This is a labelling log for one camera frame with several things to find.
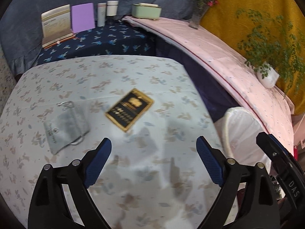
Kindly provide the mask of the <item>grey face mask pouch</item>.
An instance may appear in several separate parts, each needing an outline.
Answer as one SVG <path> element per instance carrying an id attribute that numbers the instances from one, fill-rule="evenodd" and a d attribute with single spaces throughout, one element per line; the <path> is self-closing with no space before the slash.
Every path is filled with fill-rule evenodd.
<path id="1" fill-rule="evenodd" d="M 84 113 L 72 102 L 58 104 L 64 111 L 57 117 L 43 123 L 50 152 L 58 154 L 63 148 L 76 146 L 84 141 L 85 134 L 90 131 Z"/>

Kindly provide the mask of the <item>black gold cigarette box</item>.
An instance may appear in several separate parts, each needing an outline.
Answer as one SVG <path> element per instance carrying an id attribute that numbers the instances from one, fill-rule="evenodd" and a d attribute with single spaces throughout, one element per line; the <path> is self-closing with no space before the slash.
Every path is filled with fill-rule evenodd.
<path id="1" fill-rule="evenodd" d="M 153 103 L 152 98 L 134 88 L 116 102 L 105 116 L 123 132 L 127 132 Z"/>

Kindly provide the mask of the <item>white lined trash bin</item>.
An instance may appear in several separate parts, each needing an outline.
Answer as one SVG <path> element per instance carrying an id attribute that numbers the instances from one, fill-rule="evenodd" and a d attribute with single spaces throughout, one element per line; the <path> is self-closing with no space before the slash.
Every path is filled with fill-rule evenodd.
<path id="1" fill-rule="evenodd" d="M 229 108 L 214 126 L 226 157 L 249 166 L 261 162 L 270 172 L 271 160 L 256 144 L 257 135 L 264 129 L 253 113 L 243 107 Z"/>

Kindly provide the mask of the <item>pink dotted cloth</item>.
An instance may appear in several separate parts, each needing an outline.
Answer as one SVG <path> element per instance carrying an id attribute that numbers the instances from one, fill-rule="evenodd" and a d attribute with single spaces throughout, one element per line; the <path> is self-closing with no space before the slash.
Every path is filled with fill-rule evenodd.
<path id="1" fill-rule="evenodd" d="M 267 133 L 273 134 L 289 152 L 293 152 L 294 131 L 288 97 L 277 87 L 265 88 L 238 52 L 203 27 L 197 30 L 189 27 L 186 21 L 132 16 L 123 20 L 159 36 L 190 56 L 241 106 L 251 111 Z"/>

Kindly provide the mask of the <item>rabbit print light tablecloth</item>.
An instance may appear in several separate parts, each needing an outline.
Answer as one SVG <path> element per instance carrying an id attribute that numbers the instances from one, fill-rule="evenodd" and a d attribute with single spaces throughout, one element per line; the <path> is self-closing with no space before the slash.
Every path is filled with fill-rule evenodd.
<path id="1" fill-rule="evenodd" d="M 105 113 L 132 89 L 154 101 L 127 131 Z M 43 123 L 72 101 L 90 131 L 53 155 Z M 221 148 L 213 121 L 184 66 L 167 58 L 95 56 L 44 64 L 23 74 L 1 115 L 1 194 L 27 224 L 31 196 L 45 164 L 66 166 L 103 140 L 112 152 L 89 188 L 113 228 L 197 228 L 219 187 L 196 150 L 204 136 Z"/>

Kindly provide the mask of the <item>green plant in white pot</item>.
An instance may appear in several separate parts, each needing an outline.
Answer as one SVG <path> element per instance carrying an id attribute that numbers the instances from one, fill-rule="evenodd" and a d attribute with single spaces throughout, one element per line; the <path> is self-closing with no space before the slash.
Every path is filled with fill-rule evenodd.
<path id="1" fill-rule="evenodd" d="M 282 15 L 238 9 L 236 17 L 253 23 L 251 32 L 238 42 L 245 64 L 265 79 L 274 69 L 284 82 L 284 92 L 298 93 L 304 82 L 304 31 Z"/>

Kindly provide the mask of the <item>mustard yellow cloth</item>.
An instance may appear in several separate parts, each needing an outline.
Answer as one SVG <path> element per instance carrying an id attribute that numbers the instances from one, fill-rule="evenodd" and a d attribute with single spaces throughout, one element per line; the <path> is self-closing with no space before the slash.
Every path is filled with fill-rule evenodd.
<path id="1" fill-rule="evenodd" d="M 304 15 L 294 0 L 218 0 L 201 26 L 263 77 L 274 68 L 295 114 L 304 113 Z"/>

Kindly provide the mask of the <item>navy floral cloth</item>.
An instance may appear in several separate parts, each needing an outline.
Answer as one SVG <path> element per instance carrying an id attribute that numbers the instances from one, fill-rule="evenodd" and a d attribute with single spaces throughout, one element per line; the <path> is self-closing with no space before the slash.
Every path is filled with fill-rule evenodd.
<path id="1" fill-rule="evenodd" d="M 37 64 L 85 56 L 155 54 L 155 37 L 151 33 L 127 22 L 116 22 L 82 31 L 73 39 L 42 49 Z"/>

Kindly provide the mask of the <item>purple notebook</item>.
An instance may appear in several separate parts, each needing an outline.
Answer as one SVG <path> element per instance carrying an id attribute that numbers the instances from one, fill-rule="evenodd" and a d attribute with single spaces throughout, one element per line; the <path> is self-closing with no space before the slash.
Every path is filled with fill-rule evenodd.
<path id="1" fill-rule="evenodd" d="M 95 28 L 94 5 L 86 3 L 71 7 L 72 30 L 79 33 Z"/>

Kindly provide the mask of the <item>glass vase with pink flowers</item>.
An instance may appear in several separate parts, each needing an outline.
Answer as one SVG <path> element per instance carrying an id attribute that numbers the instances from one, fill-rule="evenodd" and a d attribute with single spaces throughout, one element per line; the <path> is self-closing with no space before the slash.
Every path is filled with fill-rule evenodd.
<path id="1" fill-rule="evenodd" d="M 193 13 L 189 26 L 193 29 L 198 29 L 200 21 L 209 8 L 218 4 L 218 0 L 192 0 Z"/>

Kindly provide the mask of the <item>blue grey backdrop cloth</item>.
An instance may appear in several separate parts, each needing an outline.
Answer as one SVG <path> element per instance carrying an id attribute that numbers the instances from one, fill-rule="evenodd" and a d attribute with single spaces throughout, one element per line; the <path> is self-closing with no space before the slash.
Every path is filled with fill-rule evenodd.
<path id="1" fill-rule="evenodd" d="M 42 43 L 41 14 L 63 5 L 79 5 L 118 1 L 117 16 L 131 13 L 132 4 L 159 5 L 162 17 L 189 19 L 192 14 L 191 0 L 12 0 L 1 18 L 1 46 L 14 76 L 34 66 Z"/>

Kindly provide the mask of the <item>white cosmetic tube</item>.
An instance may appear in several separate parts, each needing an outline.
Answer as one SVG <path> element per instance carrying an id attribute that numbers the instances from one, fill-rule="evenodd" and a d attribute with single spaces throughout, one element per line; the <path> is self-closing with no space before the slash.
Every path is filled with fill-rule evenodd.
<path id="1" fill-rule="evenodd" d="M 98 3 L 97 5 L 97 26 L 105 26 L 107 3 Z"/>

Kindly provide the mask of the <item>white cosmetic jar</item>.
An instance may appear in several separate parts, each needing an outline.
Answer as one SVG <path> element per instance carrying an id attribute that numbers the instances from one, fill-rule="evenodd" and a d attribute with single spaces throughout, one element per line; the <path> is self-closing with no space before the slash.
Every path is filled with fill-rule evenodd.
<path id="1" fill-rule="evenodd" d="M 118 1 L 107 1 L 107 16 L 113 17 L 117 15 Z"/>

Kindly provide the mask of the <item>green tissue box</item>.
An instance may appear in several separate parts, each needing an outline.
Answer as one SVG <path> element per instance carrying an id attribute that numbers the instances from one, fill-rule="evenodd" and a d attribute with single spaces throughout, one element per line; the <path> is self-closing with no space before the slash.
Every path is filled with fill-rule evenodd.
<path id="1" fill-rule="evenodd" d="M 157 20 L 161 11 L 162 8 L 157 4 L 138 3 L 132 5 L 131 15 L 138 19 Z"/>

